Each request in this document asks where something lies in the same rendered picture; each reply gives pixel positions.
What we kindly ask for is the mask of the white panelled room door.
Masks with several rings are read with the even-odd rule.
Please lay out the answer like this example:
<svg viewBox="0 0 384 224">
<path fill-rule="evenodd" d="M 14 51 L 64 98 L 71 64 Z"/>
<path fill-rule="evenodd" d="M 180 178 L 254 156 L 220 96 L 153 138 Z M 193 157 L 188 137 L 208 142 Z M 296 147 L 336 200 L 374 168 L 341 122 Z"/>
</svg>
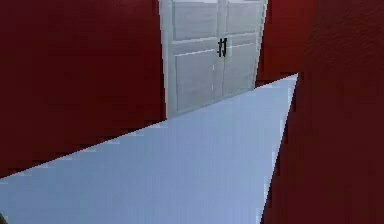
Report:
<svg viewBox="0 0 384 224">
<path fill-rule="evenodd" d="M 255 88 L 269 0 L 158 2 L 168 119 Z"/>
</svg>

